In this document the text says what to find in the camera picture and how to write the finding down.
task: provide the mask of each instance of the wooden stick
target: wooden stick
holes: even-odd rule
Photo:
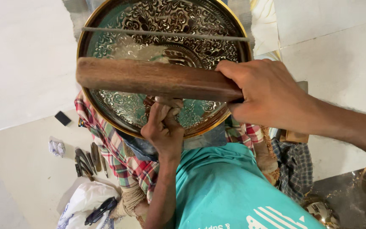
[[[76,79],[87,88],[152,96],[218,102],[243,98],[237,84],[220,72],[160,62],[80,57]]]

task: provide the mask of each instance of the crumpled paper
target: crumpled paper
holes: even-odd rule
[[[49,152],[54,154],[55,156],[63,157],[64,153],[66,152],[66,149],[64,148],[63,143],[50,140]]]

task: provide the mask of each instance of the checkered fabric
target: checkered fabric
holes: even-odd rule
[[[280,177],[278,189],[296,202],[303,200],[303,189],[313,186],[313,164],[306,143],[279,142],[272,139],[278,157]]]
[[[108,161],[114,175],[118,177],[121,188],[139,185],[150,202],[155,190],[159,164],[127,156],[122,138],[117,135],[115,128],[94,110],[83,91],[76,97],[74,105],[84,125],[90,130],[94,142],[101,149],[101,154]],[[225,127],[227,142],[242,143],[252,150],[253,143],[263,141],[261,129],[257,125],[239,123],[229,117],[225,121]],[[271,184],[276,183],[272,175],[265,174],[265,177]]]

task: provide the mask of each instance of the metal rod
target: metal rod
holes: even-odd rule
[[[245,41],[245,42],[250,42],[251,41],[250,38],[239,38],[239,37],[230,37],[230,36],[212,36],[212,35],[200,35],[200,34],[166,33],[166,32],[130,30],[130,29],[109,29],[109,28],[83,27],[81,30],[89,31],[89,32],[103,31],[103,32],[115,32],[115,33],[124,33],[124,34],[153,35],[153,36],[178,37],[178,38],[214,39],[214,40]]]

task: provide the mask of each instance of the metal tool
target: metal tool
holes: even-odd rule
[[[93,28],[93,27],[83,27],[83,31],[96,32],[113,32],[119,34],[137,34],[137,35],[153,35],[153,36],[165,36],[165,37],[175,37],[175,38],[197,38],[197,39],[209,39],[209,40],[224,40],[224,41],[244,41],[251,42],[250,38],[239,38],[231,36],[213,36],[213,35],[200,35],[200,34],[182,34],[182,33],[167,33],[167,32],[154,32],[154,31],[141,31],[141,30],[131,30],[131,29],[109,29],[109,28]]]
[[[91,165],[91,168],[93,169],[94,173],[97,175],[96,169],[94,168],[93,159],[91,158],[91,153],[87,152],[86,156],[87,156],[88,162]]]
[[[78,164],[75,164],[76,166],[76,172],[77,172],[77,177],[80,177],[83,175],[83,173],[81,172],[80,168],[79,168],[79,165]]]
[[[84,160],[84,162],[87,164],[86,168],[88,168],[92,173],[93,170],[91,169],[90,163],[88,162],[88,159],[84,152],[81,149],[76,149],[76,155]]]
[[[108,178],[107,165],[105,164],[105,158],[102,155],[101,155],[101,161],[103,162],[103,169],[105,172],[105,176],[107,176],[107,178]]]
[[[83,176],[83,173],[81,172],[81,160],[80,160],[80,157],[76,155],[76,157],[74,158],[74,161],[77,162],[77,166],[79,167],[81,176]]]
[[[87,174],[87,177],[89,178],[90,181],[94,181],[94,178],[90,175],[89,171],[86,168],[81,166],[81,170],[83,170]]]
[[[93,164],[95,165],[97,172],[100,172],[101,171],[100,152],[95,142],[91,143],[91,157],[93,159]]]
[[[80,162],[82,164],[82,167],[84,167],[88,171],[88,174],[90,176],[93,176],[93,171],[89,169],[89,167],[87,166],[87,164],[84,161],[81,161],[81,160],[80,160]]]

